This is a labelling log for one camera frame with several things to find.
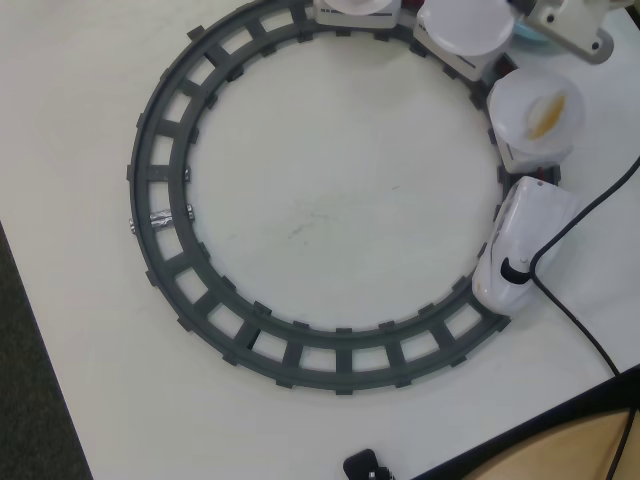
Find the black cable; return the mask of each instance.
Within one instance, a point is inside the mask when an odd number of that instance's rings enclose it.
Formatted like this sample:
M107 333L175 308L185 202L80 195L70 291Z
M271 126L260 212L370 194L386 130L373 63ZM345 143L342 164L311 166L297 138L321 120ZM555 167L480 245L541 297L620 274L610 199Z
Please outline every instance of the black cable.
M540 251L538 251L538 253L536 253L533 256L533 259L531 260L531 265L529 268L529 273L531 275L531 279L533 280L533 282L537 285L537 287L540 290L542 290L542 292L547 297L549 297L549 299L553 303L556 304L556 306L560 310L564 312L564 314L567 317L569 317L569 319L575 324L575 326L578 327L578 329L580 329L580 331L589 339L589 341L593 344L596 350L598 350L598 353L600 353L604 361L607 362L607 365L609 365L609 368L611 369L611 371L616 377L620 375L620 371L613 363L613 360L611 360L611 357L609 357L609 354L607 354L605 349L602 348L602 345L600 345L600 342L598 342L595 339L595 337L591 335L591 332L589 332L589 330L586 329L586 327L582 324L582 322L580 322L580 320L578 320L578 318L573 313L571 313L571 311L567 307L565 307L562 304L562 302L558 300L558 298L556 298L556 296L553 293L551 293L551 291L545 286L545 284L542 283L542 281L540 280L540 278L538 278L538 275L536 274L536 267L538 266L538 262L540 261L542 256L545 253L547 253L549 249L551 249L556 243L560 241L560 239L562 239L567 233L569 233L569 231L571 231L573 227L575 227L578 223L580 223L584 219L584 217L586 217L593 210L595 210L596 207L598 207L598 205L600 205L602 202L608 199L611 195L613 195L616 191L618 191L620 187L622 187L625 183L627 183L629 179L633 176L633 174L636 173L638 168L640 168L640 157L638 157L638 159L634 162L631 168L627 171L627 173L625 173L620 178L620 180L614 183L611 187L609 187L609 189L606 192L604 192L602 195L596 198L593 202L587 205L587 207L584 210L582 210L573 220L571 220L567 224L567 226L560 231L560 233L558 233L555 237L553 237L553 239L551 239L549 243L547 243L544 247L542 247ZM622 433L622 438L620 439L620 443L618 444L618 448L613 457L613 461L611 462L611 466L609 467L609 472L607 473L606 480L613 480L613 476L615 475L616 469L618 468L618 463L620 463L620 458L622 457L622 452L624 451L624 447L627 444L627 439L629 438L629 433L631 432L631 427L633 426L633 419L635 418L635 414L636 414L636 409L631 408L631 410L629 411L629 417L627 418L627 423L624 428L624 432Z
M538 286L540 290L542 290L542 292L547 297L549 297L549 299L553 303L556 304L556 306L560 310L562 310L565 313L567 317L569 317L569 319L575 324L575 326L578 327L580 331L589 339L589 341L593 344L593 346L596 347L596 350L598 350L598 353L602 355L602 358L604 359L604 361L607 362L607 365L609 365L609 368L611 369L613 374L616 376L620 375L620 371L616 368L615 364L611 360L611 357L609 357L609 355L604 350L604 348L602 348L602 345L600 345L600 343L595 339L595 337L591 335L591 332L589 332L589 330L586 329L586 327L580 322L580 320L578 320L576 316L573 313L571 313L571 311L567 307L565 307L562 304L562 302L558 300L553 293L551 293L551 291L544 285L544 283L542 283L542 281L540 280L540 278L538 278L538 275L536 274L536 267L538 266L538 262L540 261L540 259L545 253L547 253L556 243L558 243L567 233L569 233L569 231L571 231L573 227L575 227L578 223L580 223L584 219L584 217L589 215L593 210L595 210L596 207L598 207L602 202L604 202L616 191L618 191L620 187L622 187L625 183L627 183L627 181L632 177L632 175L636 173L636 170L638 170L638 168L640 168L640 157L638 157L638 159L634 162L631 168L627 171L627 173L625 173L620 178L620 180L614 183L611 187L609 187L609 189L606 192L604 192L602 195L596 198L593 202L591 202L573 220L567 223L567 225L562 230L560 230L560 233L558 233L555 237L551 239L549 243L547 243L544 247L542 247L538 251L538 253L536 253L533 256L533 259L531 260L531 265L529 267L529 273L531 275L531 279L533 280L533 282Z
M627 444L629 433L631 433L631 427L633 426L633 419L635 418L635 416L636 409L632 408L629 412L629 417L627 418L627 424L624 426L624 432L622 432L622 438L620 439L620 443L618 444L618 449L616 450L616 454L614 455L611 466L609 467L609 473L607 473L606 480L613 480L613 476L616 474L616 469L618 468L618 463L620 463L620 458L622 457L624 447Z

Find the gray plastic track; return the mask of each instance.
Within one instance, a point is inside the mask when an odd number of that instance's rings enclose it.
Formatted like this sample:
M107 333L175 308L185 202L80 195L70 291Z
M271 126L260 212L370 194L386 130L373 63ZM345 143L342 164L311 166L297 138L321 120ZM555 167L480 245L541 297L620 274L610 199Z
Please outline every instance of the gray plastic track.
M209 262L209 253L193 231L187 212L185 178L189 170L189 147L198 138L196 127L200 116L211 109L218 90L244 73L244 66L256 56L268 56L277 51L279 44L291 40L305 42L314 34L335 32L349 36L351 31L366 31L377 40L390 38L410 46L412 52L426 56L429 52L414 38L410 28L396 26L390 30L370 31L317 24L307 18L305 7L310 0L266 0L254 2L237 9L213 26L204 30L198 27L189 32L192 43L162 75L144 113L138 121L138 135L127 178L130 181L133 225L140 249L147 263L147 276L157 286L179 316L179 323L187 331L198 334L219 350L224 360L232 365L243 365L266 375L283 387L294 385L334 390L337 394L351 394L354 390L395 385L403 387L420 376L446 366L456 366L466 355L494 332L501 331L509 323L507 317L496 315L484 308L471 292L471 274L462 277L451 292L437 304L420 309L413 318L402 322L387 322L379 328L354 332L349 328L323 331L300 322L289 323L272 315L271 310L258 302L249 303L226 277L216 272ZM294 22L266 32L261 19L288 10ZM221 42L235 32L246 29L252 41L232 54L227 53ZM187 79L189 72L201 61L208 59L215 65L209 77L198 85ZM471 100L477 108L486 108L488 87L482 83L465 82L471 90ZM179 123L163 118L172 96L181 91L190 97ZM173 138L168 168L151 165L151 155L156 135ZM505 185L511 177L501 171L500 180ZM163 259L150 222L149 183L167 182L171 213L183 252L174 258ZM176 276L192 268L207 287L207 292L195 303L190 302L176 284ZM208 321L208 315L220 305L225 305L238 315L243 325L231 338ZM469 331L456 338L445 321L466 305L480 315L480 320ZM404 357L401 342L429 331L439 345L439 350L412 361ZM252 350L261 332L267 332L287 342L282 361L275 361ZM389 367L370 371L353 370L353 352L359 349L383 346L387 352ZM316 371L300 367L305 347L335 351L336 371Z

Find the light blue object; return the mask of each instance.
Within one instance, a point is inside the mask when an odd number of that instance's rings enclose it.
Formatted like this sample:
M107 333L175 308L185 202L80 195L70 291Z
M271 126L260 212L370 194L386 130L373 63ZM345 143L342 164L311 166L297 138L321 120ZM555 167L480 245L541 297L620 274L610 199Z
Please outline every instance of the light blue object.
M513 27L513 33L531 43L543 44L549 41L542 33L536 32L533 28L521 22L516 22Z

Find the white table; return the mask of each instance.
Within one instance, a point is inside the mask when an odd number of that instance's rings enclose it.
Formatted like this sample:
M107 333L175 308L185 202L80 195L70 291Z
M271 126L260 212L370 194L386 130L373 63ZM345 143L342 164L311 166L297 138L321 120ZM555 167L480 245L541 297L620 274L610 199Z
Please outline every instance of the white table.
M371 447L406 479L606 380L543 298L456 369L350 398L276 387L183 331L144 275L125 167L185 33L240 3L0 1L0 220L94 477L339 479L342 460ZM512 52L585 93L589 124L563 185L587 201L640 153L640 33L624 12L605 27L616 49L598 67ZM302 105L315 114L289 120ZM490 231L499 194L484 122L461 84L399 44L283 49L202 121L197 233L216 267L285 318L400 319L468 273ZM577 228L545 275L621 370L640 362L639 187Z

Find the metal clip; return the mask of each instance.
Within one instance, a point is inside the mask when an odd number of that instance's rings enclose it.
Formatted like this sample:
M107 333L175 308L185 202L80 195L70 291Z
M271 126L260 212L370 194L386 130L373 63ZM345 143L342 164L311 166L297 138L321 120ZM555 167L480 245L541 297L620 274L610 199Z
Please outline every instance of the metal clip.
M187 204L187 215L191 221L196 219L195 214L193 213L193 207L190 204ZM151 228L156 232L164 230L165 228L173 227L173 216L170 208L152 213L149 215L149 220L151 220ZM135 235L136 227L133 224L133 219L129 219L129 228L131 229L131 233Z

